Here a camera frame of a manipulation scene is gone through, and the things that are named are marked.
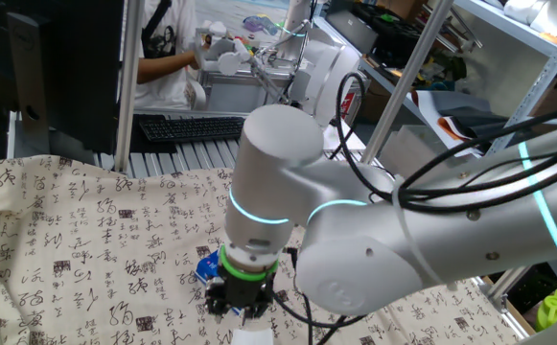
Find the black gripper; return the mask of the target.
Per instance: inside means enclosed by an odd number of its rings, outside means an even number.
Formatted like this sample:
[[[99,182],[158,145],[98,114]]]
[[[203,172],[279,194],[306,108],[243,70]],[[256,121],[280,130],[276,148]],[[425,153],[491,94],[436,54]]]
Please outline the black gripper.
[[[244,311],[245,319],[259,319],[273,303],[274,274],[248,281],[226,273],[207,281],[205,305],[208,313],[223,318],[230,310]]]

